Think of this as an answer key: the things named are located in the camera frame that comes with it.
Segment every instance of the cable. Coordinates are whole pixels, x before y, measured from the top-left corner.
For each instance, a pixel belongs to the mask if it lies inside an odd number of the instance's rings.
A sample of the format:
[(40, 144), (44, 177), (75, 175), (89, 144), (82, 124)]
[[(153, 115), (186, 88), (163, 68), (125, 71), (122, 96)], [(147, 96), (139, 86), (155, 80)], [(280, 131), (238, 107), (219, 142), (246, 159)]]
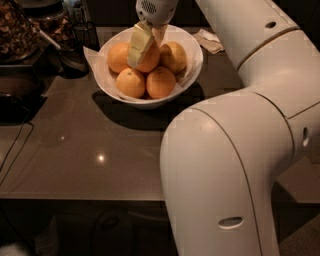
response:
[(24, 127), (24, 125), (25, 125), (25, 124), (30, 125), (30, 126), (31, 126), (31, 131), (29, 132), (27, 138), (26, 138), (25, 141), (23, 142), (23, 144), (22, 144), (20, 150), (18, 151), (17, 155), (16, 155), (16, 156), (14, 157), (14, 159), (12, 160), (10, 166), (8, 167), (8, 170), (7, 170), (6, 174), (4, 175), (3, 179), (2, 179), (1, 182), (0, 182), (0, 187), (1, 187), (2, 183), (4, 182), (4, 180), (6, 179), (7, 175), (9, 174), (9, 171), (10, 171), (12, 165), (13, 165), (14, 162), (17, 160), (18, 156), (20, 155), (22, 149), (24, 148), (25, 144), (27, 143), (27, 141), (28, 141), (28, 139), (29, 139), (29, 137), (30, 137), (33, 129), (34, 129), (34, 125), (33, 125), (31, 122), (25, 122), (25, 121), (28, 119), (28, 117), (29, 117), (29, 113), (26, 115), (25, 119), (22, 121), (21, 126), (20, 126), (20, 129), (19, 129), (19, 131), (18, 131), (18, 133), (17, 133), (17, 135), (16, 135), (13, 143), (11, 144), (11, 146), (10, 146), (7, 154), (5, 155), (5, 157), (4, 157), (3, 161), (2, 161), (2, 164), (1, 164), (1, 166), (0, 166), (0, 174), (1, 174), (1, 172), (2, 172), (2, 169), (3, 169), (3, 167), (4, 167), (4, 165), (5, 165), (6, 161), (7, 161), (7, 158), (8, 158), (8, 156), (9, 156), (9, 154), (10, 154), (13, 146), (14, 146), (15, 143), (17, 142), (17, 140), (18, 140), (18, 138), (19, 138), (19, 136), (20, 136), (20, 134), (21, 134), (21, 132), (22, 132), (22, 128)]

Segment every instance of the kitchen appliance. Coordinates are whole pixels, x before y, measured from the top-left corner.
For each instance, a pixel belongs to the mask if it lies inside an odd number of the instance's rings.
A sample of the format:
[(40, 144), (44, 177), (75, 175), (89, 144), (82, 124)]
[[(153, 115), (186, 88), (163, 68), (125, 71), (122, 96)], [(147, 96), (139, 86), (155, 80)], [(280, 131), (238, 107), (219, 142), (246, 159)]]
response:
[(28, 58), (0, 65), (0, 122), (29, 120), (39, 110), (61, 64), (52, 45)]

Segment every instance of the orange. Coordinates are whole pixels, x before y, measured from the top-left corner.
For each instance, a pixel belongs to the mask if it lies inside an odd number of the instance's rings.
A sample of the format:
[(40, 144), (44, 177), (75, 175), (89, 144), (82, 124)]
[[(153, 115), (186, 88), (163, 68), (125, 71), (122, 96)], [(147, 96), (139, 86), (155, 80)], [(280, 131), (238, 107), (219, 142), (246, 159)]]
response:
[(173, 73), (161, 66), (152, 70), (146, 80), (147, 92), (152, 99), (167, 97), (174, 89), (175, 84), (176, 78)]
[(116, 43), (110, 48), (107, 64), (112, 71), (120, 73), (122, 70), (129, 68), (127, 64), (128, 49), (129, 43), (127, 42)]
[(157, 42), (154, 41), (152, 45), (149, 47), (149, 49), (146, 51), (145, 55), (143, 56), (143, 59), (136, 67), (136, 69), (144, 73), (149, 73), (158, 65), (159, 59), (160, 49)]
[(160, 47), (160, 65), (176, 74), (187, 66), (187, 54), (178, 42), (167, 42)]
[(134, 68), (122, 70), (115, 84), (119, 91), (133, 98), (141, 98), (146, 91), (144, 76)]

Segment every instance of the nuts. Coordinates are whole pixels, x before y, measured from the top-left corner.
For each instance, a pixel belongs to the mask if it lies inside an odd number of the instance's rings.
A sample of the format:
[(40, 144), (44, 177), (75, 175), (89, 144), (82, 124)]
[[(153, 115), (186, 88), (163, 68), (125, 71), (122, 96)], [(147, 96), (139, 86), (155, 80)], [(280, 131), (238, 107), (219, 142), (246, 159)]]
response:
[(21, 60), (37, 48), (37, 34), (8, 0), (0, 0), (0, 63)]

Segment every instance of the black cable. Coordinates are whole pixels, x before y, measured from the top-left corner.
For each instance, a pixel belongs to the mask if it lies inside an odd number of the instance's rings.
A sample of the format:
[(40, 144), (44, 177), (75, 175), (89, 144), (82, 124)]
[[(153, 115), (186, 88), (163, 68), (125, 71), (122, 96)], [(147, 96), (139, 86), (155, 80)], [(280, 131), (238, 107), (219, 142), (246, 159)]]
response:
[(8, 167), (8, 170), (7, 170), (6, 174), (4, 175), (4, 177), (2, 178), (2, 180), (1, 180), (1, 182), (0, 182), (0, 187), (1, 187), (2, 183), (5, 181), (7, 175), (8, 175), (9, 172), (10, 172), (10, 169), (11, 169), (12, 165), (13, 165), (14, 162), (17, 160), (18, 156), (20, 155), (22, 149), (24, 148), (25, 144), (27, 143), (27, 141), (28, 141), (28, 139), (29, 139), (29, 137), (30, 137), (33, 129), (34, 129), (34, 125), (33, 125), (31, 122), (25, 123), (25, 120), (22, 122), (21, 127), (20, 127), (20, 129), (19, 129), (19, 132), (18, 132), (17, 136), (15, 137), (13, 143), (11, 144), (11, 146), (10, 146), (7, 154), (5, 155), (5, 157), (4, 157), (3, 161), (2, 161), (2, 164), (1, 164), (1, 167), (0, 167), (0, 174), (1, 174), (1, 172), (2, 172), (2, 169), (3, 169), (3, 167), (4, 167), (4, 164), (5, 164), (6, 160), (7, 160), (8, 156), (9, 156), (9, 154), (10, 154), (12, 148), (13, 148), (13, 146), (14, 146), (15, 143), (17, 142), (17, 140), (18, 140), (18, 138), (19, 138), (19, 136), (20, 136), (20, 134), (21, 134), (21, 132), (22, 132), (23, 126), (24, 126), (25, 124), (30, 125), (30, 126), (31, 126), (31, 131), (29, 132), (27, 138), (26, 138), (25, 141), (23, 142), (23, 144), (22, 144), (21, 148), (19, 149), (17, 155), (16, 155), (16, 156), (14, 157), (14, 159), (12, 160), (10, 166)]
[(0, 166), (0, 173), (1, 173), (1, 171), (2, 171), (2, 168), (3, 168), (4, 164), (5, 164), (5, 162), (6, 162), (7, 158), (8, 158), (8, 156), (9, 156), (9, 154), (10, 154), (10, 152), (11, 152), (13, 146), (14, 146), (14, 144), (16, 143), (16, 141), (18, 140), (18, 138), (19, 138), (19, 136), (20, 136), (20, 134), (21, 134), (21, 132), (22, 132), (22, 128), (23, 128), (24, 124), (26, 123), (26, 120), (29, 118), (29, 115), (30, 115), (30, 112), (28, 112), (28, 114), (26, 115), (26, 117), (23, 119), (23, 121), (22, 121), (22, 123), (21, 123), (21, 126), (20, 126), (20, 129), (19, 129), (19, 131), (18, 131), (18, 134), (16, 135), (15, 139), (13, 140), (13, 143), (11, 144), (11, 146), (10, 146), (7, 154), (6, 154), (5, 157), (4, 157), (4, 159), (3, 159), (3, 161), (2, 161), (2, 164), (1, 164), (1, 166)]
[[(15, 145), (15, 143), (16, 143), (17, 140), (18, 140), (18, 138), (19, 138), (19, 136), (20, 136), (20, 134), (21, 134), (21, 132), (22, 132), (22, 129), (23, 129), (24, 125), (25, 125), (25, 124), (29, 124), (29, 125), (32, 127), (32, 128), (31, 128), (31, 131), (29, 132), (27, 138), (25, 139), (24, 143), (22, 144), (19, 152), (17, 153), (17, 155), (15, 156), (15, 158), (13, 159), (13, 161), (11, 162), (11, 164), (10, 164), (10, 166), (9, 166), (6, 174), (4, 175), (4, 177), (3, 177), (3, 179), (2, 179), (2, 181), (1, 181), (1, 183), (0, 183), (0, 186), (2, 185), (3, 181), (4, 181), (5, 178), (7, 177), (7, 175), (8, 175), (8, 173), (9, 173), (12, 165), (14, 164), (14, 162), (15, 162), (16, 159), (17, 159), (17, 157), (18, 157), (19, 154), (21, 153), (23, 147), (25, 146), (26, 142), (28, 141), (29, 136), (31, 135), (31, 133), (32, 133), (32, 131), (33, 131), (34, 125), (33, 125), (32, 123), (30, 123), (30, 122), (27, 122), (27, 123), (26, 123), (26, 120), (29, 118), (29, 114), (30, 114), (30, 112), (28, 112), (28, 114), (26, 115), (26, 117), (25, 117), (24, 120), (22, 121), (22, 123), (21, 123), (21, 125), (20, 125), (20, 129), (19, 129), (19, 131), (18, 131), (18, 133), (17, 133), (17, 135), (16, 135), (13, 143), (11, 144), (11, 146), (10, 146), (7, 154), (5, 155), (5, 157), (4, 157), (3, 161), (2, 161), (2, 164), (1, 164), (1, 166), (0, 166), (0, 173), (2, 172), (2, 169), (3, 169), (3, 167), (4, 167), (4, 165), (5, 165), (6, 161), (7, 161), (7, 158), (8, 158), (8, 156), (9, 156), (9, 154), (10, 154), (13, 146)], [(3, 215), (3, 217), (6, 219), (7, 223), (9, 224), (9, 226), (10, 226), (10, 227), (13, 229), (13, 231), (27, 244), (27, 246), (29, 247), (29, 249), (31, 250), (31, 252), (34, 253), (36, 256), (40, 256), (39, 254), (37, 254), (37, 253), (34, 251), (32, 245), (29, 243), (29, 241), (21, 234), (21, 232), (19, 232), (19, 230), (15, 227), (15, 225), (13, 225), (12, 221), (8, 218), (8, 216), (7, 216), (7, 214), (5, 213), (4, 209), (1, 207), (1, 204), (0, 204), (0, 211), (1, 211), (2, 215)]]

